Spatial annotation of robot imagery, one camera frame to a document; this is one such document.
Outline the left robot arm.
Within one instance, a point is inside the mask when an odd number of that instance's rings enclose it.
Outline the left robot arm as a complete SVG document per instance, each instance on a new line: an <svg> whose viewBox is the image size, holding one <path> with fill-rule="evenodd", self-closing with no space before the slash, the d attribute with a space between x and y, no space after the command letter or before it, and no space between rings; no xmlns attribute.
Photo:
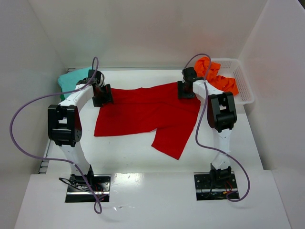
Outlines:
<svg viewBox="0 0 305 229"><path fill-rule="evenodd" d="M79 111L92 100L94 107L113 103L111 86L105 84L102 72L94 69L88 71L88 77L77 82L77 91L71 93L58 105L48 107L48 136L63 151L66 160L71 161L71 177L60 181L77 190L88 190L81 176L84 174L88 183L94 185L94 173L86 160L80 140L82 126Z"/></svg>

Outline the red t shirt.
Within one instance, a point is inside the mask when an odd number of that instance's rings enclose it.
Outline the red t shirt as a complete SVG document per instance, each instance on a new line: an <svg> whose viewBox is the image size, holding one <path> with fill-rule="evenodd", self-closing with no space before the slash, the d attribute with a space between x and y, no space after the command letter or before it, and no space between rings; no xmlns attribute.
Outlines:
<svg viewBox="0 0 305 229"><path fill-rule="evenodd" d="M156 131L152 147L179 159L197 122L199 99L179 99L178 84L112 89L113 103L99 110L94 136Z"/></svg>

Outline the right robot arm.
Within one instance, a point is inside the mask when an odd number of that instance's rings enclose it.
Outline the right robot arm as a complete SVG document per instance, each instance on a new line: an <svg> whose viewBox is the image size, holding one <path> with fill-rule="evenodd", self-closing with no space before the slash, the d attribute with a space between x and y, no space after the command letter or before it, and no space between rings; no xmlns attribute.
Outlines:
<svg viewBox="0 0 305 229"><path fill-rule="evenodd" d="M193 67L182 70L183 80L178 82L178 98L191 99L196 95L204 99L207 123L213 131L212 150L217 152L210 164L210 181L219 186L231 177L230 135L237 121L234 95L200 79Z"/></svg>

